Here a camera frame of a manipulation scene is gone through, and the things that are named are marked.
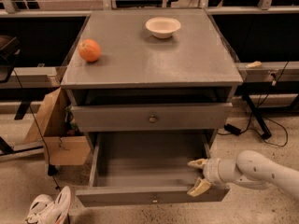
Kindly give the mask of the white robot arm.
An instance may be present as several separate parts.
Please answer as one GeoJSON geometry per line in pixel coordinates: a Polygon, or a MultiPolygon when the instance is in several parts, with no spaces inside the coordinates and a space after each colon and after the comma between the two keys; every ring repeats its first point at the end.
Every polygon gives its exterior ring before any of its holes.
{"type": "Polygon", "coordinates": [[[203,171],[203,178],[198,177],[188,191],[192,197],[205,193],[212,186],[234,183],[247,189],[268,189],[274,185],[299,199],[299,172],[253,150],[242,151],[235,159],[198,159],[189,161],[188,165],[203,171]]]}

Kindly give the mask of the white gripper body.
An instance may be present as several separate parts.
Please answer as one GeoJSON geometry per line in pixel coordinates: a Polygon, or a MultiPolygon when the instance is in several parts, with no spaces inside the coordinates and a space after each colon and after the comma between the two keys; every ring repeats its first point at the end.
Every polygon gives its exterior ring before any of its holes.
{"type": "Polygon", "coordinates": [[[220,185],[222,183],[219,175],[220,159],[208,159],[204,163],[203,175],[205,179],[212,185],[220,185]]]}

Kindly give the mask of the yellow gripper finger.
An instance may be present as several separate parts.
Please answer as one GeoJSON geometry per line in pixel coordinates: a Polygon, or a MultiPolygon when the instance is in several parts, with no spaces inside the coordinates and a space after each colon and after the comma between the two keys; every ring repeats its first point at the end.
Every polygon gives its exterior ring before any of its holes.
{"type": "Polygon", "coordinates": [[[201,169],[203,170],[206,166],[208,159],[198,159],[194,161],[189,161],[187,165],[192,168],[201,169]]]}
{"type": "Polygon", "coordinates": [[[206,179],[197,178],[194,186],[187,192],[192,197],[197,197],[211,188],[211,183],[206,179]]]}

